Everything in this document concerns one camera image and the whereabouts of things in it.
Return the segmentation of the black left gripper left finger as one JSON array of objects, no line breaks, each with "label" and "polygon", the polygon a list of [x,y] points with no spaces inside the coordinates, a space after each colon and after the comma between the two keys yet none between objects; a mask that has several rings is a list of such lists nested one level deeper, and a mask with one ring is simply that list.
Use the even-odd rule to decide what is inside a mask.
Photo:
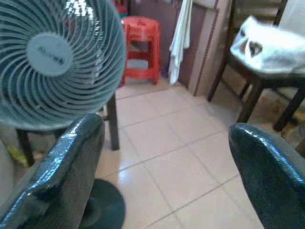
[{"label": "black left gripper left finger", "polygon": [[98,114],[74,121],[19,180],[0,208],[3,229],[76,229],[93,186],[105,124]]}]

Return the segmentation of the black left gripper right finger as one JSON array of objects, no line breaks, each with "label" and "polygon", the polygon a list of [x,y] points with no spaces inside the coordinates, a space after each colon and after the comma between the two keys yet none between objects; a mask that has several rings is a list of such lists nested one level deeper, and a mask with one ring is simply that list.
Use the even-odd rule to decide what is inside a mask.
[{"label": "black left gripper right finger", "polygon": [[280,136],[246,124],[229,127],[229,147],[265,229],[305,227],[305,159]]}]

